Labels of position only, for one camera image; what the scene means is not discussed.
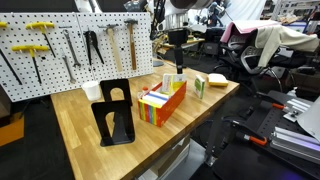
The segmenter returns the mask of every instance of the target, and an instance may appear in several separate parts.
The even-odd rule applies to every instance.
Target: desk
[[[188,48],[194,44],[197,44],[199,42],[204,42],[205,39],[199,38],[199,39],[194,39],[194,40],[188,40],[187,43],[182,44],[181,47],[182,48]],[[169,44],[169,43],[164,43],[162,44],[162,47],[167,47],[167,48],[174,48],[174,45]]]
[[[176,68],[164,64],[150,75],[129,79],[133,106],[131,107],[135,141],[130,144],[100,147],[100,134],[89,102],[82,89],[52,94],[51,99],[76,179],[132,179],[150,167],[151,163],[174,143],[190,133],[239,88],[229,82],[228,87],[205,87],[203,99],[193,92],[195,75],[206,74],[184,69],[187,92],[162,128],[140,120],[137,92],[145,85],[162,81],[163,73],[175,73]],[[115,99],[122,93],[112,90]]]

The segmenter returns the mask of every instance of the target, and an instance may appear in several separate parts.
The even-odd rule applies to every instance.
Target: black metal bookend
[[[91,105],[101,134],[101,146],[131,143],[135,139],[131,106],[127,100],[99,102]],[[106,115],[114,112],[112,136],[106,122]]]
[[[101,146],[131,143],[135,140],[134,126],[131,113],[131,94],[128,79],[106,80],[100,82],[105,102],[91,105],[98,129],[101,134]],[[124,100],[112,101],[111,90],[120,88]],[[111,136],[106,116],[114,112],[114,129]]]
[[[111,90],[114,88],[119,88],[123,92],[124,99],[129,101],[130,106],[132,106],[132,99],[128,79],[114,79],[101,81],[100,87],[102,89],[102,94],[104,96],[105,101],[112,101]]]

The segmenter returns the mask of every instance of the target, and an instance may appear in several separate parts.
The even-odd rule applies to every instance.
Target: colorful box
[[[161,88],[162,83],[159,83],[152,91],[157,91]],[[161,127],[171,116],[173,111],[183,100],[187,91],[187,82],[174,93],[174,95],[161,107],[149,105],[143,101],[138,101],[140,119]]]

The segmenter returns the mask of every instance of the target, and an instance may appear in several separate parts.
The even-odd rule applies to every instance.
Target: white cup
[[[85,82],[84,84],[82,84],[82,89],[86,93],[89,101],[95,101],[95,100],[100,99],[100,97],[101,97],[98,81]]]

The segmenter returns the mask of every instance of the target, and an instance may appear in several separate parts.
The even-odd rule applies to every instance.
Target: white pegboard
[[[131,68],[129,31],[124,23],[127,18],[138,20],[138,24],[134,25],[136,70]],[[19,85],[0,56],[0,83],[13,102],[80,88],[84,82],[94,79],[100,81],[153,73],[151,41],[148,38],[150,16],[147,13],[0,13],[0,21],[8,24],[7,28],[0,28],[0,48],[23,83]],[[25,28],[26,24],[37,21],[50,21],[55,24],[55,28],[48,28],[46,33],[56,58],[53,57],[51,51],[35,53],[42,85],[38,83],[29,53],[11,50],[12,46],[17,45],[47,45],[39,29],[26,30]],[[123,66],[122,72],[117,72],[105,29],[98,27],[98,25],[106,26],[116,23],[119,26],[114,30],[114,37]],[[67,40],[62,34],[63,28],[59,28],[62,26],[72,26],[67,29],[81,68],[72,67],[74,60]],[[97,53],[91,46],[92,68],[95,69],[93,72],[89,71],[89,60],[83,36],[84,31],[87,31],[88,28],[97,34],[98,46],[105,62],[105,64],[100,62]],[[61,58],[60,48],[66,54],[73,77],[77,80],[75,84],[69,82],[68,71]]]

